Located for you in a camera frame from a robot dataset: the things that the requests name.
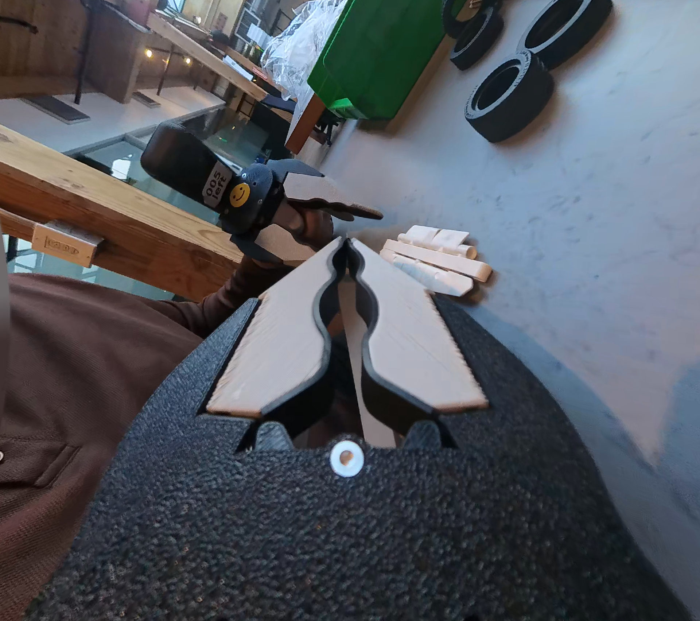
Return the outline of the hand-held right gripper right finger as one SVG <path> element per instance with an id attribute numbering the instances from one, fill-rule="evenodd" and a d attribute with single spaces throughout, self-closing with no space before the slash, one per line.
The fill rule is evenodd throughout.
<path id="1" fill-rule="evenodd" d="M 401 436 L 489 407 L 431 292 L 358 240 L 349 240 L 355 310 L 365 324 L 361 392 L 368 412 Z"/>

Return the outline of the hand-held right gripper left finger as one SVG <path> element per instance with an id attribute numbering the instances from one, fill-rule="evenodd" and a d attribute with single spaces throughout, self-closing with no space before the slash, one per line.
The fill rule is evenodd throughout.
<path id="1" fill-rule="evenodd" d="M 337 237 L 259 296 L 206 405 L 208 413 L 265 418 L 326 374 L 345 243 Z"/>

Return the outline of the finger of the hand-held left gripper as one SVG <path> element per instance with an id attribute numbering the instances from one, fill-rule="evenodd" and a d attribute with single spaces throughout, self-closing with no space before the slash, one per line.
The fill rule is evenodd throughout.
<path id="1" fill-rule="evenodd" d="M 284 193 L 295 207 L 324 211 L 341 221 L 352 222 L 356 218 L 380 221 L 380 210 L 356 202 L 337 188 L 333 179 L 307 174 L 287 174 Z"/>
<path id="2" fill-rule="evenodd" d="M 293 230 L 272 224 L 258 234 L 254 260 L 258 265 L 297 267 L 320 249 L 320 243 L 309 237 L 303 225 Z"/>

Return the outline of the white curved toy beam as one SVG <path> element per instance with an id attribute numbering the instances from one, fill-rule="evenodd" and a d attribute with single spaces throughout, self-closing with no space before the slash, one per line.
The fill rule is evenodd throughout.
<path id="1" fill-rule="evenodd" d="M 474 289 L 474 281 L 469 276 L 402 256 L 389 249 L 382 249 L 380 257 L 423 284 L 432 293 L 460 298 Z"/>

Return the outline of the white hinged brick assembly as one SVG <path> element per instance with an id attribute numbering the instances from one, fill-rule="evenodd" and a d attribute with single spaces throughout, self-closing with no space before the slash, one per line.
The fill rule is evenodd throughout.
<path id="1" fill-rule="evenodd" d="M 411 261 L 481 283 L 487 282 L 493 272 L 489 264 L 477 258 L 470 233 L 461 230 L 413 225 L 407 232 L 398 234 L 397 240 L 386 240 L 380 255 L 391 262 Z"/>

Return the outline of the grey desk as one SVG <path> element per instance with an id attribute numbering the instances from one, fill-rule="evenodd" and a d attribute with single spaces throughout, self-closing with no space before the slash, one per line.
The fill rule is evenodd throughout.
<path id="1" fill-rule="evenodd" d="M 374 249 L 414 224 L 470 233 L 494 274 L 467 310 L 568 413 L 698 619 L 699 0 L 613 0 L 538 118 L 490 144 L 468 96 L 549 1 L 507 0 L 474 69 L 439 54 L 395 121 L 351 121 L 310 160 L 383 212 L 349 227 Z"/>

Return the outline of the person's left hand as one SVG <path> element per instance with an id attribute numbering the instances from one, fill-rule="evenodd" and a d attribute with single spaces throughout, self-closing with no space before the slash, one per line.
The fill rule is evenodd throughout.
<path id="1" fill-rule="evenodd" d="M 334 238 L 331 215 L 320 209 L 284 201 L 272 219 L 272 223 L 289 232 L 292 238 L 314 251 L 319 251 Z"/>

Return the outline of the glass railing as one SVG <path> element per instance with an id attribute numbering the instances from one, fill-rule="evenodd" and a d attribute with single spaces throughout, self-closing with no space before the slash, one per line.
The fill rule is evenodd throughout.
<path id="1" fill-rule="evenodd" d="M 145 135 L 142 136 L 125 135 L 106 141 L 103 144 L 90 145 L 87 148 L 83 148 L 82 151 L 78 150 L 70 155 L 63 154 L 75 162 L 82 162 L 95 170 L 107 174 L 111 178 L 125 182 L 133 188 L 152 195 L 218 228 L 215 222 L 216 215 L 212 211 L 208 211 L 204 206 L 198 205 L 176 193 L 171 188 L 158 183 L 145 173 L 141 167 L 140 159 L 145 143 L 152 131 L 153 127 L 147 128 Z M 84 268 L 69 261 L 31 250 L 30 241 L 22 239 L 20 239 L 19 256 L 17 260 L 10 262 L 10 271 L 25 274 L 42 273 L 66 276 L 153 300 L 169 300 L 172 298 L 188 300 L 143 282 L 135 281 L 127 276 L 100 268 L 95 260 L 91 268 Z"/>

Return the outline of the white table with brown edge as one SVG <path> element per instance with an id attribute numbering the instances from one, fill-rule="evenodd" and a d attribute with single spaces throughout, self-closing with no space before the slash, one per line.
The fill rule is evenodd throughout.
<path id="1" fill-rule="evenodd" d="M 285 140 L 285 148 L 293 157 L 297 157 L 308 139 L 320 144 L 328 144 L 328 132 L 331 131 L 328 128 L 333 127 L 328 123 L 333 118 L 334 115 L 326 108 L 323 100 L 311 91 L 308 97 L 303 97 L 296 103 Z"/>

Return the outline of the wooden table leg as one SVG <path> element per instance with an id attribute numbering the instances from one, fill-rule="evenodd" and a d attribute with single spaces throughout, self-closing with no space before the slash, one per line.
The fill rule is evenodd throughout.
<path id="1" fill-rule="evenodd" d="M 238 268 L 222 230 L 1 126 L 3 233 L 30 241 L 61 221 L 102 237 L 98 267 L 200 301 Z"/>

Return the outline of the small wooden block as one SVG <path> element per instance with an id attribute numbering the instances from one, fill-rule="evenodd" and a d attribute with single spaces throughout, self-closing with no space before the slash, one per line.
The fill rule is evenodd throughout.
<path id="1" fill-rule="evenodd" d="M 31 237 L 33 250 L 84 268 L 92 267 L 103 243 L 98 234 L 59 220 L 36 223 Z"/>

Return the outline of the clear plastic bags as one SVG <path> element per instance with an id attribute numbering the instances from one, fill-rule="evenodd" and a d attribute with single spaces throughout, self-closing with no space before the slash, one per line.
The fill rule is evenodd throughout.
<path id="1" fill-rule="evenodd" d="M 275 83 L 284 100 L 299 100 L 326 41 L 348 0 L 311 0 L 297 9 L 291 23 L 270 39 L 260 68 Z"/>

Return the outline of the green plastic bin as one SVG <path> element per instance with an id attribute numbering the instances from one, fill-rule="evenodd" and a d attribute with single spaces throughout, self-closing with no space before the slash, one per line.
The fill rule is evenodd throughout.
<path id="1" fill-rule="evenodd" d="M 444 35 L 442 0 L 347 0 L 307 83 L 337 116 L 391 120 Z"/>

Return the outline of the wooden post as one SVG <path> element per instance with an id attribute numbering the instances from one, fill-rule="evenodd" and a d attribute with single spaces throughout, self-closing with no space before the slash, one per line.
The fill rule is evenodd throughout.
<path id="1" fill-rule="evenodd" d="M 239 66 L 232 66 L 220 57 L 215 56 L 196 40 L 185 35 L 175 28 L 170 22 L 159 16 L 158 13 L 151 13 L 148 16 L 147 27 L 158 36 L 170 41 L 180 48 L 187 56 L 211 69 L 214 73 L 232 83 L 241 91 L 248 94 L 255 101 L 262 102 L 269 93 L 244 75 L 244 70 Z"/>

